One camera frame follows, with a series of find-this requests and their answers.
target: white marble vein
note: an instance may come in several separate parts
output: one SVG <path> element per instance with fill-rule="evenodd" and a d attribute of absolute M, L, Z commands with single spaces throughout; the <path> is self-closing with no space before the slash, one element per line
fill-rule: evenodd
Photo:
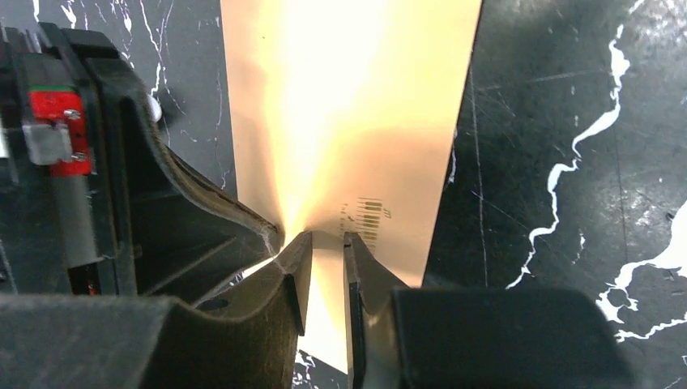
<path fill-rule="evenodd" d="M 446 180 L 446 188 L 449 184 L 455 182 L 455 139 L 458 137 L 458 127 L 453 129 L 453 145 L 451 146 L 451 171 L 449 173 L 449 178 Z"/>
<path fill-rule="evenodd" d="M 100 6 L 98 5 L 98 3 L 95 2 L 95 3 L 93 3 L 93 5 L 96 6 L 96 9 L 98 10 L 98 15 L 100 16 L 100 18 L 102 19 L 102 21 L 105 22 L 105 24 L 107 24 L 107 19 L 106 19 L 105 16 L 103 15 L 103 10 L 101 10 L 101 8 L 100 8 Z"/>
<path fill-rule="evenodd" d="M 103 20 L 105 20 L 105 17 L 102 15 L 102 10 L 99 6 L 98 12 L 100 12 L 100 17 Z M 131 42 L 133 42 L 134 40 L 134 36 L 131 34 L 132 23 L 131 17 L 129 17 L 129 6 L 123 0 L 112 0 L 112 2 L 110 3 L 110 12 L 112 13 L 115 19 L 119 19 L 119 15 L 122 16 L 122 23 L 124 24 L 126 32 L 129 33 L 129 40 L 122 40 L 122 46 L 124 47 L 124 51 L 122 51 L 121 54 L 124 57 L 124 59 L 129 63 L 131 69 L 135 69 L 136 66 L 131 61 L 131 54 L 129 53 Z"/>
<path fill-rule="evenodd" d="M 164 64 L 164 55 L 162 54 L 162 49 L 164 49 L 167 52 L 167 55 L 169 56 L 169 44 L 167 41 L 167 24 L 169 22 L 169 16 L 172 14 L 172 9 L 174 8 L 174 1 L 171 1 L 169 3 L 169 8 L 167 9 L 167 12 L 165 13 L 164 17 L 160 21 L 160 26 L 155 28 L 155 32 L 157 34 L 157 37 L 155 37 L 155 34 L 152 31 L 151 25 L 148 22 L 147 18 L 147 12 L 146 12 L 146 7 L 143 5 L 144 1 L 139 0 L 139 4 L 141 6 L 141 14 L 143 17 L 143 25 L 146 28 L 146 31 L 148 33 L 148 39 L 150 40 L 153 48 L 156 51 L 158 62 L 156 65 L 156 72 L 155 72 L 155 85 L 151 88 L 151 95 L 155 96 L 157 98 L 157 92 L 160 90 L 160 88 L 163 88 L 167 92 L 167 96 L 169 99 L 174 103 L 174 105 L 177 107 L 179 112 L 181 112 L 182 115 L 186 116 L 186 112 L 184 109 L 179 105 L 179 102 L 177 99 L 174 98 L 173 94 L 169 91 L 169 84 L 167 80 L 167 66 Z M 167 133 L 169 133 L 169 128 L 167 127 L 167 122 L 163 121 L 163 126 L 165 127 L 165 130 Z M 182 127 L 181 128 L 181 133 L 186 135 L 191 142 L 197 143 L 198 140 L 194 138 L 187 130 L 186 128 Z"/>
<path fill-rule="evenodd" d="M 2 129 L 2 118 L 0 118 L 0 129 Z M 0 132 L 0 158 L 7 158 L 10 153 L 7 151 L 5 134 L 3 132 Z"/>
<path fill-rule="evenodd" d="M 664 389 L 670 389 L 671 387 L 674 387 L 680 381 L 682 381 L 682 377 L 679 377 L 678 379 L 676 379 L 675 381 L 670 383 L 668 386 L 666 386 Z"/>
<path fill-rule="evenodd" d="M 81 3 L 81 9 L 84 10 L 83 13 L 83 28 L 88 30 L 88 14 L 85 12 L 86 6 L 83 4 L 83 0 L 79 0 Z"/>
<path fill-rule="evenodd" d="M 298 350 L 296 351 L 296 364 L 305 367 L 305 376 L 294 371 L 292 385 L 308 384 L 308 386 L 312 387 L 310 383 L 310 368 L 315 367 L 313 358 L 310 355 L 304 354 L 301 350 Z"/>
<path fill-rule="evenodd" d="M 67 0 L 66 5 L 61 5 L 62 12 L 64 12 L 66 18 L 69 20 L 70 27 L 76 28 L 76 15 L 71 7 L 74 5 L 74 0 Z"/>
<path fill-rule="evenodd" d="M 539 227 L 537 229 L 533 229 L 530 232 L 528 238 L 530 241 L 531 250 L 527 255 L 525 263 L 520 268 L 520 274 L 513 282 L 506 286 L 506 289 L 513 288 L 515 285 L 519 284 L 523 280 L 523 277 L 526 274 L 531 274 L 528 266 L 536 254 L 535 239 L 537 237 L 552 234 L 554 231 L 556 231 L 558 223 L 560 223 L 560 220 L 558 219 L 558 196 L 556 193 L 556 187 L 563 173 L 571 173 L 578 169 L 578 162 L 582 160 L 582 155 L 577 149 L 578 144 L 585 139 L 598 135 L 602 131 L 607 130 L 618 119 L 618 116 L 620 115 L 620 92 L 622 89 L 621 77 L 625 75 L 630 65 L 629 61 L 625 58 L 625 55 L 622 53 L 622 51 L 620 51 L 616 47 L 618 40 L 622 36 L 623 29 L 624 27 L 621 24 L 616 31 L 615 37 L 608 43 L 608 50 L 610 50 L 611 52 L 611 72 L 613 80 L 615 82 L 615 87 L 613 88 L 610 94 L 611 99 L 614 102 L 614 107 L 612 110 L 602 114 L 598 119 L 596 119 L 594 123 L 591 124 L 591 126 L 589 126 L 589 128 L 584 130 L 580 135 L 576 136 L 573 139 L 571 149 L 575 153 L 576 157 L 572 160 L 572 163 L 570 165 L 555 164 L 553 166 L 553 169 L 551 169 L 551 172 L 548 174 L 546 187 L 547 192 L 551 195 L 551 211 L 553 214 L 553 223 L 548 227 Z"/>
<path fill-rule="evenodd" d="M 41 12 L 41 0 L 33 0 L 33 19 L 38 21 L 38 14 Z"/>
<path fill-rule="evenodd" d="M 632 15 L 640 6 L 644 4 L 644 0 L 637 0 L 634 4 L 627 10 L 627 12 Z"/>
<path fill-rule="evenodd" d="M 225 170 L 224 167 L 222 166 L 222 161 L 220 159 L 220 156 L 218 155 L 218 142 L 217 139 L 220 137 L 220 124 L 222 123 L 222 112 L 224 111 L 224 91 L 222 90 L 222 84 L 220 82 L 220 71 L 217 71 L 217 77 L 215 79 L 216 81 L 216 86 L 217 86 L 217 100 L 220 101 L 220 107 L 219 107 L 219 115 L 217 118 L 217 123 L 215 123 L 215 158 L 217 159 L 217 164 L 220 167 L 220 171 L 222 172 L 222 185 L 221 189 L 224 190 L 224 188 L 227 187 L 227 174 L 231 172 L 231 169 Z"/>
<path fill-rule="evenodd" d="M 575 265 L 580 260 L 580 256 L 582 255 L 582 252 L 584 251 L 584 243 L 587 241 L 587 239 L 585 239 L 584 234 L 582 233 L 581 229 L 579 230 L 579 234 L 580 234 L 580 250 L 578 251 L 576 258 L 573 260 L 573 265 Z"/>
<path fill-rule="evenodd" d="M 608 289 L 599 294 L 599 298 L 596 300 L 596 305 L 598 305 L 599 308 L 604 312 L 608 321 L 624 324 L 625 322 L 618 318 L 618 313 L 621 308 L 627 308 L 633 311 L 639 310 L 638 300 L 630 297 L 627 292 L 627 288 L 632 283 L 634 271 L 643 266 L 652 266 L 658 269 L 666 270 L 677 269 L 677 275 L 687 278 L 687 257 L 685 257 L 685 253 L 687 253 L 687 202 L 682 205 L 680 210 L 677 211 L 675 218 L 672 220 L 671 239 L 668 247 L 656 258 L 627 263 L 621 267 L 620 271 L 618 272 L 618 276 L 613 283 L 608 284 Z M 612 290 L 622 291 L 627 299 L 627 304 L 621 304 L 618 306 L 613 305 L 608 299 L 608 295 Z M 644 335 L 620 330 L 616 334 L 616 339 L 618 341 L 623 341 L 628 338 L 645 340 L 649 339 L 656 332 L 684 323 L 687 323 L 687 313 L 685 313 L 683 318 L 676 318 L 671 320 L 669 323 L 660 323 L 653 326 Z"/>
<path fill-rule="evenodd" d="M 487 243 L 484 240 L 484 186 L 482 184 L 482 160 L 480 157 L 480 132 L 477 126 L 477 110 L 475 103 L 475 82 L 472 79 L 472 68 L 469 72 L 470 100 L 472 101 L 472 130 L 475 131 L 475 158 L 477 159 L 477 182 L 480 188 L 480 237 L 482 239 L 482 261 L 484 263 L 484 286 L 489 286 L 489 274 L 487 268 Z"/>

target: screw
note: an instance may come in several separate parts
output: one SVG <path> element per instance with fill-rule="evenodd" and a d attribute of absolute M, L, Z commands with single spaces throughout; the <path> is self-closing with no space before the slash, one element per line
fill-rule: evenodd
<path fill-rule="evenodd" d="M 77 162 L 84 162 L 84 161 L 87 159 L 86 153 L 84 153 L 84 152 L 75 152 L 74 154 L 71 155 L 71 159 L 72 159 L 72 160 L 75 160 L 75 161 L 77 161 Z"/>
<path fill-rule="evenodd" d="M 79 111 L 76 109 L 65 109 L 64 115 L 70 120 L 78 120 L 81 118 L 81 113 L 79 113 Z"/>

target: table surface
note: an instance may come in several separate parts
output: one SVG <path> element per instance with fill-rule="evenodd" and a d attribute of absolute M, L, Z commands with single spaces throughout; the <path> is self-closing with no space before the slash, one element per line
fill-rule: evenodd
<path fill-rule="evenodd" d="M 648 387 L 687 387 L 680 3 L 484 0 L 425 273 L 582 290 Z M 236 195 L 217 0 L 0 2 L 0 23 L 36 20 L 112 39 L 160 99 L 169 146 Z M 295 387 L 346 387 L 297 362 Z"/>

